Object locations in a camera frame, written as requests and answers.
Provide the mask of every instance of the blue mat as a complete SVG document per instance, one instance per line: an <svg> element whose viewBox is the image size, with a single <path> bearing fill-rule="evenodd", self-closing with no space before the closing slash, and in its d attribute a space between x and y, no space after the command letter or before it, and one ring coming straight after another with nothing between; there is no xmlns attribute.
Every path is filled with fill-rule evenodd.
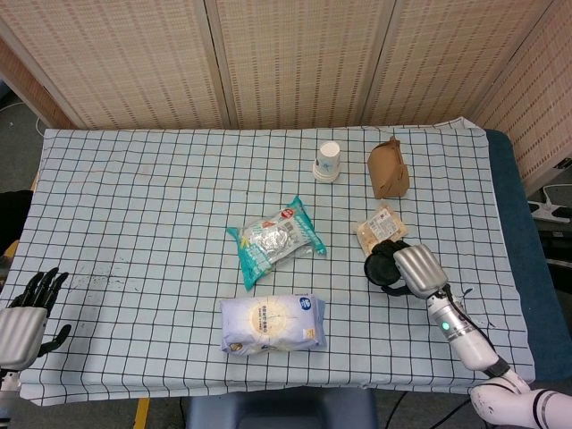
<svg viewBox="0 0 572 429"><path fill-rule="evenodd" d="M562 380L572 376L572 340L528 209L512 145L500 131L487 130L486 135L500 224L520 293L536 380Z"/></svg>

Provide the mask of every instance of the grid tablecloth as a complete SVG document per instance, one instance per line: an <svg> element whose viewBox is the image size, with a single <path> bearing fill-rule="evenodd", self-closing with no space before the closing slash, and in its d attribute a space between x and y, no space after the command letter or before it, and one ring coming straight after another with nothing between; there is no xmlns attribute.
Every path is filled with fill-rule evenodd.
<svg viewBox="0 0 572 429"><path fill-rule="evenodd" d="M46 328L71 338L22 376L38 404L219 394L302 384L467 391L482 376L451 355L425 302L368 284L354 235L379 206L366 160L401 141L411 187L389 204L440 259L497 351L528 381L534 361L507 259L483 130L48 130L36 194L0 307L37 271L71 274ZM311 173L319 143L341 146L334 184ZM226 226L299 194L327 257L287 260L251 292ZM219 299L312 292L326 349L229 357Z"/></svg>

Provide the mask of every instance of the teal snack bag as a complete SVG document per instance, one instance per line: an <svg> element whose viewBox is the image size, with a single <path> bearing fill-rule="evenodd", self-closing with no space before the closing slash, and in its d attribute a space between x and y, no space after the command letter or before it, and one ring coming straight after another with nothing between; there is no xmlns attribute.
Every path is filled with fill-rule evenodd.
<svg viewBox="0 0 572 429"><path fill-rule="evenodd" d="M240 269L244 285L251 290L257 280L268 274L273 265L295 250L310 244L318 255L326 248L314 231L314 225L298 196L280 213L260 219L243 228L229 227L239 248Z"/></svg>

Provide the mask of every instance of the robotic hand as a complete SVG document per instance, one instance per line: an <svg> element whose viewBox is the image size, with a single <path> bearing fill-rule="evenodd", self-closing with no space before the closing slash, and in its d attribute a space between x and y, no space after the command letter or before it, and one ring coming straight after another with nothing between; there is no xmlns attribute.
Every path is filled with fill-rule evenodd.
<svg viewBox="0 0 572 429"><path fill-rule="evenodd" d="M70 334L72 326L67 324L53 340L42 344L47 318L68 277L67 273L56 277L57 272L54 268L46 274L37 273L24 292L0 310L0 428L10 421L9 408L3 408L3 403L8 404L20 394L18 373L36 358L59 348Z"/></svg>
<svg viewBox="0 0 572 429"><path fill-rule="evenodd" d="M555 391L530 390L453 298L445 272L426 246L405 245L393 252L393 258L410 291L426 299L429 318L461 362L490 377L471 391L473 407L483 420L541 429L570 427L572 398Z"/></svg>

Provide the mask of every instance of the brown paper bag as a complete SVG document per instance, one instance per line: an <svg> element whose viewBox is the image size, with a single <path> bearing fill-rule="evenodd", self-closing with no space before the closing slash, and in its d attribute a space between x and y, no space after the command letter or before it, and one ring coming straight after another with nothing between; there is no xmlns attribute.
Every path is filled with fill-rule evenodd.
<svg viewBox="0 0 572 429"><path fill-rule="evenodd" d="M403 197L408 190L408 167L403 163L400 141L395 137L372 150L367 167L377 199Z"/></svg>

